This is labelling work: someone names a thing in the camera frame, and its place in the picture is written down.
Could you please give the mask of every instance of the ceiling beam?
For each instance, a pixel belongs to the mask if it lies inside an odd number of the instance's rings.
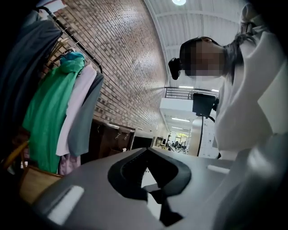
[[[162,118],[163,118],[163,120],[164,120],[164,124],[165,124],[165,126],[166,126],[166,129],[168,130],[168,132],[170,132],[170,129],[168,128],[168,125],[167,125],[167,123],[166,123],[165,116],[164,116],[164,114],[163,114],[163,112],[162,112],[161,109],[160,109],[160,113],[161,113],[161,116],[162,116]]]
[[[165,50],[170,50],[170,49],[180,49],[181,45],[167,45],[165,47]]]
[[[181,10],[181,11],[170,11],[170,12],[165,12],[165,13],[158,13],[156,14],[156,17],[160,18],[163,16],[169,16],[169,15],[177,15],[177,14],[200,14],[200,15],[207,15],[207,16],[213,16],[216,18],[221,18],[230,22],[234,22],[239,24],[239,20],[229,18],[226,15],[220,14],[220,13],[213,13],[213,12],[205,12],[201,10]]]
[[[159,25],[159,22],[158,22],[158,19],[156,17],[156,13],[151,5],[151,2],[150,0],[144,0],[150,14],[151,14],[151,17],[153,19],[153,22],[154,22],[154,25],[156,27],[156,30],[157,30],[157,33],[158,33],[158,36],[159,36],[159,39],[160,39],[160,44],[161,44],[161,47],[162,47],[162,51],[163,51],[163,56],[164,56],[164,60],[165,60],[165,67],[166,67],[166,73],[167,73],[167,84],[169,86],[169,70],[168,70],[168,61],[167,61],[167,54],[166,54],[166,51],[165,51],[165,42],[164,42],[164,36],[163,36],[163,33],[162,33],[162,30],[161,30],[161,27]]]

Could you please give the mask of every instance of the green jacket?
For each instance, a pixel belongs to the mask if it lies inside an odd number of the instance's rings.
[[[84,58],[78,57],[50,71],[27,109],[23,127],[31,133],[30,158],[42,170],[57,172],[57,142],[76,77],[83,67]]]

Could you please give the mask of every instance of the black monitor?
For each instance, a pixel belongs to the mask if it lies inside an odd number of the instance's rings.
[[[193,94],[193,108],[192,111],[197,116],[209,116],[214,105],[216,97],[202,93]]]
[[[151,147],[152,140],[153,140],[152,138],[135,137],[131,149]]]

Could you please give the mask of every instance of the black cable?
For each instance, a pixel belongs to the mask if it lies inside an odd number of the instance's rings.
[[[215,123],[215,119],[211,116],[208,116],[214,123]]]
[[[204,123],[204,118],[203,118],[203,116],[202,116],[201,135],[200,135],[200,142],[199,142],[199,148],[198,148],[198,153],[197,153],[197,156],[199,156],[200,147],[201,147],[201,142],[202,142],[203,123]]]

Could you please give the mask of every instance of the brick wall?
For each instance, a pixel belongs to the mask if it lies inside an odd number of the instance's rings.
[[[167,80],[165,62],[144,1],[64,0],[64,3],[67,7],[55,15],[103,68],[105,80],[94,115],[146,131],[163,127],[159,106]],[[73,44],[69,41],[65,48]]]

